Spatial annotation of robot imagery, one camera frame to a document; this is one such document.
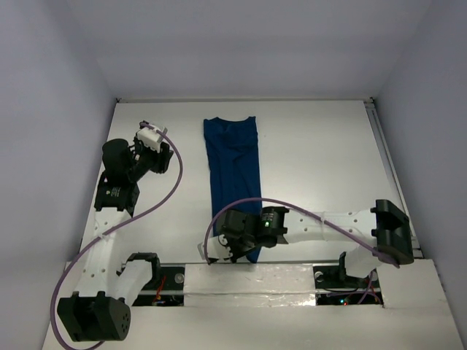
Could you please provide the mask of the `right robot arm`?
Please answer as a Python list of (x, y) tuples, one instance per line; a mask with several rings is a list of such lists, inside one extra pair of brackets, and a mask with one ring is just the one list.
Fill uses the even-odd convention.
[(254, 198), (234, 201), (209, 223), (199, 249), (208, 263), (230, 262), (261, 249), (303, 242), (335, 244), (351, 241), (355, 247), (339, 255), (335, 280), (352, 286), (383, 264), (400, 268), (414, 262), (409, 217), (392, 201), (376, 200), (360, 211), (313, 213), (270, 198), (257, 214), (239, 210)]

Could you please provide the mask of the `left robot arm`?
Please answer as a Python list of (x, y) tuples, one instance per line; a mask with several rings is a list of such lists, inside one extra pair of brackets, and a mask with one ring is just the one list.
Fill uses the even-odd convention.
[(104, 170), (94, 201), (93, 238), (72, 259), (59, 278), (50, 301), (50, 325), (60, 345), (70, 349), (58, 327), (74, 342), (97, 349), (106, 341), (123, 341), (131, 323), (131, 306), (139, 292), (161, 281), (156, 253), (128, 252), (118, 231), (160, 208), (174, 190), (141, 214), (134, 209), (139, 180), (149, 171), (163, 174), (180, 153), (165, 135), (156, 148), (146, 141), (113, 139), (102, 147)]

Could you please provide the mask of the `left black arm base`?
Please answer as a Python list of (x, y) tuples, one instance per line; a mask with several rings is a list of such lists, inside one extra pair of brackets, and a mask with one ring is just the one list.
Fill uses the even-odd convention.
[(185, 265), (162, 265), (160, 280), (144, 286), (133, 306), (184, 306), (184, 282)]

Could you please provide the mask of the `blue printed t-shirt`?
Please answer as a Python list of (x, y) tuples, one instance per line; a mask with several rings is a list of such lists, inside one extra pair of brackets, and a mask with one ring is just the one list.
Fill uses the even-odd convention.
[(234, 201), (261, 197), (258, 129), (255, 117), (203, 122), (210, 173), (212, 214)]

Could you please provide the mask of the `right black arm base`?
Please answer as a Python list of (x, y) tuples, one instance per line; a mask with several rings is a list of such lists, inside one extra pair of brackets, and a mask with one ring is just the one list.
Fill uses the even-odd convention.
[(345, 275), (337, 265), (318, 265), (313, 267), (313, 277), (318, 306), (384, 304), (376, 271), (358, 278)]

